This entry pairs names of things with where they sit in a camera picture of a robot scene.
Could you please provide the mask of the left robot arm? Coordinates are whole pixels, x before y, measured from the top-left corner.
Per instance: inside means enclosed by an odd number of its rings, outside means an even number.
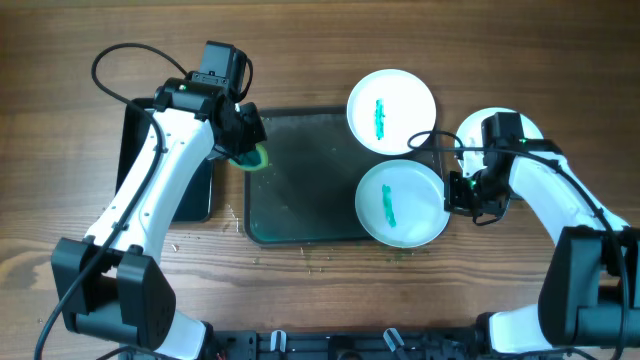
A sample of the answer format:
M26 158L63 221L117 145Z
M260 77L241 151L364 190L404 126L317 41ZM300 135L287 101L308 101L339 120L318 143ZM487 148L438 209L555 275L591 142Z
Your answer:
M194 173L222 159L244 171L268 163L266 131L246 101L253 65L236 47L208 42L196 71L167 80L148 105L128 102L150 129L105 212L79 241L61 239L51 265L52 320L113 341L119 352L220 359L212 326L177 309L160 269L168 228Z

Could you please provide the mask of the green yellow sponge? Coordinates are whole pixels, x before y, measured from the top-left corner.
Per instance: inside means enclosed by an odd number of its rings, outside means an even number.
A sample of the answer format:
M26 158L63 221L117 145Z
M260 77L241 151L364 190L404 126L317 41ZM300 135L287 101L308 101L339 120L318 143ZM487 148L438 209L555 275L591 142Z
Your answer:
M256 144L255 149L231 158L229 163L245 172L261 170L269 165L268 154L261 144Z

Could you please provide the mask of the white plate top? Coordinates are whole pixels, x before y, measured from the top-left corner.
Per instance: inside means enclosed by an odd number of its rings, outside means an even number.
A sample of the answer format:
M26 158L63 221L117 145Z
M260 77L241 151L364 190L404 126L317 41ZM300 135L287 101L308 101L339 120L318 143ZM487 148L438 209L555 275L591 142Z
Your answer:
M431 131L436 123L435 98L417 76L399 69L368 74L352 89L346 108L353 136L381 155L404 155L409 138Z

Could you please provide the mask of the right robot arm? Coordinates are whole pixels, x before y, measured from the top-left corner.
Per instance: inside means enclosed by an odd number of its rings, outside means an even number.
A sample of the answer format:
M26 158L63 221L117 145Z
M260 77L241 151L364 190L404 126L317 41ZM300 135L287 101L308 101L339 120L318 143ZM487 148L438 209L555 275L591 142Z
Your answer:
M555 250L533 305L484 316L489 353L534 355L639 345L639 231L575 176L562 150L506 108L470 115L454 136L460 171L445 183L446 211L478 226L524 200Z

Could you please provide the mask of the white plate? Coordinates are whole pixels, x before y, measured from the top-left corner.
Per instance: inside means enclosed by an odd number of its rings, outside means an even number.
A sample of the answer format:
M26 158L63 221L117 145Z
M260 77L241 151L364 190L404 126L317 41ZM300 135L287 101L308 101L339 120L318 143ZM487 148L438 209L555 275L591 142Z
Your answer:
M359 222L375 240L415 248L438 237L450 213L444 210L444 182L429 167L389 160L371 168L355 192Z
M463 121L457 137L464 177L483 169L506 170L511 197L536 202L546 194L547 167L532 158L542 150L543 135L527 116L501 107L479 110Z
M404 155L409 138L431 131L436 123L435 98L417 76L399 69L368 74L352 89L346 108L353 136L381 155Z

